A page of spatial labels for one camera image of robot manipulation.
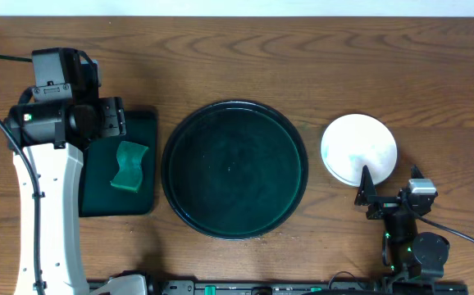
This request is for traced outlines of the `white plate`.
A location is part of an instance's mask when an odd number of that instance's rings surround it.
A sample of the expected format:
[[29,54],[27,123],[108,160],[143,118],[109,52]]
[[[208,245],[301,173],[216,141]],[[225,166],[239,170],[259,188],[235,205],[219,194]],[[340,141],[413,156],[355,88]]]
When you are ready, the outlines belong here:
[[394,135],[378,119],[364,114],[341,116],[325,128],[321,137],[321,159],[341,183],[360,185],[367,166],[374,184],[393,173],[398,161]]

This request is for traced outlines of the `green scrubbing sponge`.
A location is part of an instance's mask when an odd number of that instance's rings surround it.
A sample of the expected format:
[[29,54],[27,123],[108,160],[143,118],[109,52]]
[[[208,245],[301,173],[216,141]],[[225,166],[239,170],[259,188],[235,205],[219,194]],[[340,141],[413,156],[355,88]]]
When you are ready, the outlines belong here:
[[113,188],[137,193],[142,185],[144,173],[142,161],[148,147],[128,141],[120,142],[116,151],[119,169],[110,181]]

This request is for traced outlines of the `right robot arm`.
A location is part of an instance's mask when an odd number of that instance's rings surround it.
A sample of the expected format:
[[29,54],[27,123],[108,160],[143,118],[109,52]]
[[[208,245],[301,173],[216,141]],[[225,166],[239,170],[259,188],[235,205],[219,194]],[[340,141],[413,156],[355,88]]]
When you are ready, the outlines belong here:
[[366,218],[382,220],[382,261],[391,269],[378,283],[384,293],[433,294],[435,281],[444,275],[449,258],[449,242],[432,232],[420,233],[417,220],[431,211],[438,196],[430,179],[414,166],[411,179],[391,197],[377,194],[367,166],[362,168],[361,180],[354,204],[366,206]]

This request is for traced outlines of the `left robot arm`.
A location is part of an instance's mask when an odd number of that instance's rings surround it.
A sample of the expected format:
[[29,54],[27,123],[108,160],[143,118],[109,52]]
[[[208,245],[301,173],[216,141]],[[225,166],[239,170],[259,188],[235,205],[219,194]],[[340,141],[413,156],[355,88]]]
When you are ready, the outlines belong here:
[[32,53],[35,85],[4,120],[20,186],[17,294],[146,294],[123,273],[91,289],[80,253],[79,191],[84,150],[126,132],[122,101],[101,98],[98,63],[74,48]]

